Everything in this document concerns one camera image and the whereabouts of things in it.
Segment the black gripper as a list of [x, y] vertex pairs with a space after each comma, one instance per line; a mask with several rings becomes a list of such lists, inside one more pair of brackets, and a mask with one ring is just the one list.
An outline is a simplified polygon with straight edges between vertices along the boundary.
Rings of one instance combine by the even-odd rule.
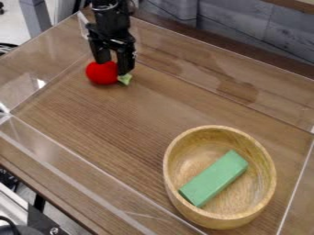
[[135, 67], [135, 38], [130, 34], [130, 0], [91, 0], [95, 22], [87, 23], [89, 42], [98, 64], [113, 59], [117, 50], [118, 74], [127, 74]]

